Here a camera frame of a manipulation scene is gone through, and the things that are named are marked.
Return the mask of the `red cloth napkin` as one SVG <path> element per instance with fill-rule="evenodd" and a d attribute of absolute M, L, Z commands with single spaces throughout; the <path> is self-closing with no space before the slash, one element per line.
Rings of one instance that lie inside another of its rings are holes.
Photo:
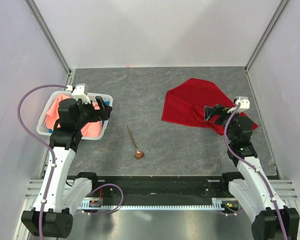
<path fill-rule="evenodd" d="M 224 107 L 234 106 L 233 101 L 215 83 L 190 78 L 167 91 L 161 120 L 189 127 L 209 128 L 222 136 L 224 128 L 214 124 L 217 116 L 205 121 L 204 106 L 214 107 L 216 104 Z"/>

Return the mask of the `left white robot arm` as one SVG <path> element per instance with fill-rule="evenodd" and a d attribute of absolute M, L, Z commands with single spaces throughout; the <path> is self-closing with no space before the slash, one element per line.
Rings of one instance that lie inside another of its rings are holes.
<path fill-rule="evenodd" d="M 88 93 L 57 102 L 58 118 L 47 144 L 49 160 L 40 192 L 32 208 L 21 215 L 21 222 L 33 236 L 67 238 L 74 213 L 84 198 L 99 193 L 100 185 L 94 172 L 80 172 L 72 187 L 67 192 L 64 190 L 71 163 L 83 139 L 82 129 L 90 123 L 105 127 L 112 101 L 110 95 Z"/>

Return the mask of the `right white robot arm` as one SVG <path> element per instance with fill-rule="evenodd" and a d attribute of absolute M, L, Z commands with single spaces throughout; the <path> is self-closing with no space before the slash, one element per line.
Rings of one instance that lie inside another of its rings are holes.
<path fill-rule="evenodd" d="M 222 175 L 219 191 L 225 197 L 234 196 L 251 221 L 255 240 L 296 240 L 300 215 L 279 197 L 264 173 L 251 142 L 253 121 L 241 115 L 247 100 L 237 100 L 234 107 L 217 104 L 204 107 L 204 119 L 222 126 L 227 153 L 236 172 Z"/>

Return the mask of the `copper spoon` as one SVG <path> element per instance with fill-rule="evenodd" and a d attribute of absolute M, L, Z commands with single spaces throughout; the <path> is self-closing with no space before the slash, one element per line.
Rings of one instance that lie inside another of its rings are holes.
<path fill-rule="evenodd" d="M 137 143 L 136 143 L 136 141 L 135 141 L 135 139 L 134 139 L 133 133 L 132 133 L 131 129 L 129 128 L 129 126 L 127 126 L 127 130 L 128 130 L 128 132 L 129 132 L 130 138 L 131 138 L 131 140 L 132 140 L 132 142 L 133 142 L 133 145 L 134 145 L 134 147 L 135 147 L 135 150 L 136 150 L 136 153 L 134 154 L 134 157 L 135 157 L 137 160 L 140 160 L 140 159 L 142 159 L 142 158 L 145 156 L 145 154 L 144 154 L 142 151 L 140 151 L 140 150 L 138 149 Z"/>

